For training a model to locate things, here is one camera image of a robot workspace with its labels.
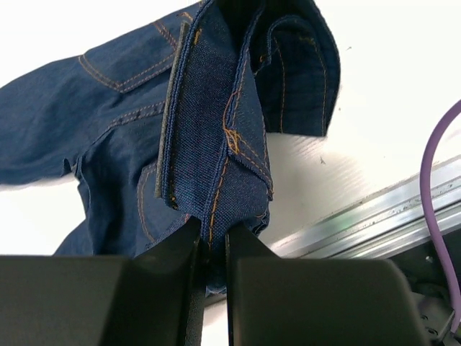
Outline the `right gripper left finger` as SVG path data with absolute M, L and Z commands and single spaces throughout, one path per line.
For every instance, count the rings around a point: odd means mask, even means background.
M 144 254 L 1 258 L 3 345 L 198 345 L 201 223 Z

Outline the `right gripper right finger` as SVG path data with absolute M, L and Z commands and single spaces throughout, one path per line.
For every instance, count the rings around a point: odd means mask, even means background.
M 428 345 L 402 272 L 381 259 L 283 259 L 225 239 L 231 345 Z

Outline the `dark blue denim trousers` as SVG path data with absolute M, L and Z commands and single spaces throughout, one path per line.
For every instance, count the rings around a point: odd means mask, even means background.
M 269 223 L 268 133 L 324 137 L 339 91 L 313 1 L 201 1 L 1 88 L 1 183 L 74 174 L 59 255 L 136 257 L 190 218 L 225 291 L 225 235 Z

